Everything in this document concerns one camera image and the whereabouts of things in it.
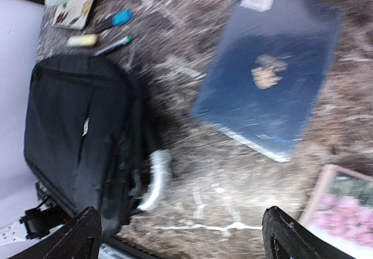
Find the black student backpack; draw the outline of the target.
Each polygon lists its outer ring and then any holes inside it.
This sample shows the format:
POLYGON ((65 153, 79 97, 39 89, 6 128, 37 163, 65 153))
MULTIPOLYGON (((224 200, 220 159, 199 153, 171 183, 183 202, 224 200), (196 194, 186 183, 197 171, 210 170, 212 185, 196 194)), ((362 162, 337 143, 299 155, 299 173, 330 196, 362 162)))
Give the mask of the black student backpack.
POLYGON ((53 55, 35 64, 24 158, 68 214, 98 210, 104 237, 153 210, 170 176, 170 153, 139 79, 103 56, 53 55))

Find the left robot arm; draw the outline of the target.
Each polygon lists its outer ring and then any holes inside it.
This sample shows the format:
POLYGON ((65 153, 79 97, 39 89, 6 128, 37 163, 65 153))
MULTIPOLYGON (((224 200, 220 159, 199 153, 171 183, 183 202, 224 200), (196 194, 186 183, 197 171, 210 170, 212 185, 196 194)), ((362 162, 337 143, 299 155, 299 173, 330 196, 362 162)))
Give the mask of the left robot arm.
POLYGON ((15 220, 1 225, 1 258, 9 258, 47 238, 71 217, 50 197, 25 210, 15 220))

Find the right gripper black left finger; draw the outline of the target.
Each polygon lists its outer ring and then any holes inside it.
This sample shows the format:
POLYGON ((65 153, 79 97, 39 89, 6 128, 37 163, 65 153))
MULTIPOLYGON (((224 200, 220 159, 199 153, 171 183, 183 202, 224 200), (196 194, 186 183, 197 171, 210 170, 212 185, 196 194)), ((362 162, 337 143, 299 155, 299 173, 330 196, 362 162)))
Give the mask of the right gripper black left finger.
POLYGON ((12 258, 98 258, 101 216, 87 207, 46 239, 12 258))

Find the dark blue book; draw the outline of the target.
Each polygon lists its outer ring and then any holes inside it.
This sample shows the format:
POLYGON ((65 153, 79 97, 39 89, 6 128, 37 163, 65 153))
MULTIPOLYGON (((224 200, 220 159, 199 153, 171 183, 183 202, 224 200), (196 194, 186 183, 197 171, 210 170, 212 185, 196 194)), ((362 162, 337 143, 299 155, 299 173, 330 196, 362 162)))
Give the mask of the dark blue book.
POLYGON ((193 115, 288 162, 332 67, 343 18, 317 0, 238 0, 193 115))

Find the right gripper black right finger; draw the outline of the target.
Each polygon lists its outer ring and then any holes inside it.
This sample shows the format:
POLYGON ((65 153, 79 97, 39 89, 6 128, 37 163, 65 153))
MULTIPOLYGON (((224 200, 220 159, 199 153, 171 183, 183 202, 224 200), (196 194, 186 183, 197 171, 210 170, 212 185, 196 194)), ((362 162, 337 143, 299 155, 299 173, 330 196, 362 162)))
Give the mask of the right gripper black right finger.
POLYGON ((353 259, 314 236, 277 206, 263 214, 262 234, 265 255, 269 259, 353 259))

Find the white book with pink flowers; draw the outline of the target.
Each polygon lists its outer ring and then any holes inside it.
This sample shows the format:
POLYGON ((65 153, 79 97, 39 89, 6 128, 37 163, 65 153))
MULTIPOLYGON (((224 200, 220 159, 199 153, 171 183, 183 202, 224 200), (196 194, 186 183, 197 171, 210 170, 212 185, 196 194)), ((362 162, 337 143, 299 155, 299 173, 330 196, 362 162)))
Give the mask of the white book with pink flowers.
POLYGON ((325 165, 298 222, 354 258, 372 258, 372 177, 325 165))

